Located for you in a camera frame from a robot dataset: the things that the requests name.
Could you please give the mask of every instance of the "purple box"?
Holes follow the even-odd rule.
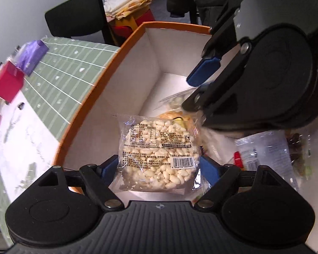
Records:
[[[48,47],[41,40],[28,42],[14,58],[14,63],[25,75],[30,76],[47,51]]]

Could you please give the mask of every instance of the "green cutting mat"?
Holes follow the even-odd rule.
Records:
[[[25,79],[22,92],[60,141],[73,116],[118,47],[67,38],[43,39],[49,51]]]

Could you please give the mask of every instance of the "metal screw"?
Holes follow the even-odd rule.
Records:
[[[197,94],[196,97],[194,98],[194,103],[197,103],[199,98],[200,98],[200,94]]]
[[[201,124],[203,125],[205,121],[206,121],[206,116],[203,115],[203,116],[201,117],[201,119],[200,119],[200,122],[201,122]]]
[[[209,199],[202,199],[202,200],[198,201],[197,204],[201,208],[211,208],[212,206],[214,206],[213,201],[211,201]]]
[[[105,206],[108,208],[116,208],[121,205],[121,202],[118,199],[109,199],[105,201]]]
[[[251,47],[250,43],[244,43],[241,48],[240,48],[240,53],[241,54],[245,54],[247,53],[247,51],[249,50],[249,48]]]

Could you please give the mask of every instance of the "red bottle cap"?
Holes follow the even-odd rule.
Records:
[[[240,169],[244,168],[243,161],[241,160],[239,152],[234,153],[234,165],[238,166]]]

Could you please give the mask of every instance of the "barcode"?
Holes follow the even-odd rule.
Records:
[[[172,157],[172,169],[194,168],[194,157]]]
[[[252,162],[247,162],[247,164],[245,165],[246,170],[248,170],[248,171],[257,171],[258,166],[259,166],[258,160],[255,160]]]

